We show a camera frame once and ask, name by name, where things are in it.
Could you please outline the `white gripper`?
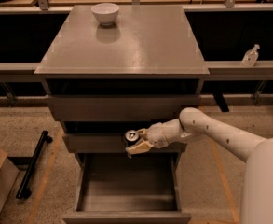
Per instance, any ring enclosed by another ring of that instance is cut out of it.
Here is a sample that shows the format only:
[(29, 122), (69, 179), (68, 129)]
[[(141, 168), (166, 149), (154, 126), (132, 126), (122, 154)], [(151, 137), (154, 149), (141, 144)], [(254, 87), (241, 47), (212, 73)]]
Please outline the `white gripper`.
[(162, 123), (157, 123), (150, 126), (147, 130), (142, 128), (137, 131), (138, 135), (145, 137), (140, 139), (136, 144), (126, 148), (126, 151), (130, 155), (142, 154), (148, 152), (152, 147), (153, 148), (163, 148), (169, 145)]

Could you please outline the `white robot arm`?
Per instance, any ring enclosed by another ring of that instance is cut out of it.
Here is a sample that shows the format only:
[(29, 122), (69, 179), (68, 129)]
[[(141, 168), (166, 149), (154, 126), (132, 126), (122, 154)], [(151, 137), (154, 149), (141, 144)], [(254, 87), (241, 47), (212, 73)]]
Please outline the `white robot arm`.
[(212, 119), (188, 107), (177, 119), (135, 132), (137, 142), (126, 148), (130, 155), (205, 134), (245, 162), (240, 205), (240, 224), (273, 224), (273, 138), (264, 138)]

